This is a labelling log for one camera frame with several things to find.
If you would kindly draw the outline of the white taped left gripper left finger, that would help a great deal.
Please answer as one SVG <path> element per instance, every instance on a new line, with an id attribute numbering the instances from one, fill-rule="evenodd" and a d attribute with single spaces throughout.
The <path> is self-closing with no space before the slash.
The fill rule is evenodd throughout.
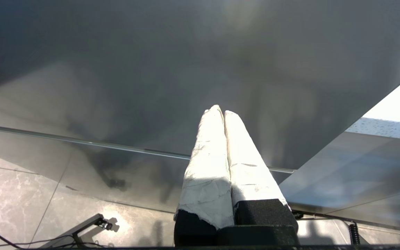
<path id="1" fill-rule="evenodd" d="M 214 246 L 218 231 L 234 225 L 224 117 L 218 105 L 200 119 L 174 221 L 176 247 Z"/>

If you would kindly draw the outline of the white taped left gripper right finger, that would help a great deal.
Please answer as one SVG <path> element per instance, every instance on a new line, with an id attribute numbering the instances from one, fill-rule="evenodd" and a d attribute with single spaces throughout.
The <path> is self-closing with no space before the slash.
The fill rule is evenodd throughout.
<path id="1" fill-rule="evenodd" d="M 240 116 L 225 111 L 224 129 L 236 225 L 284 226 L 297 232 L 297 220 Z"/>

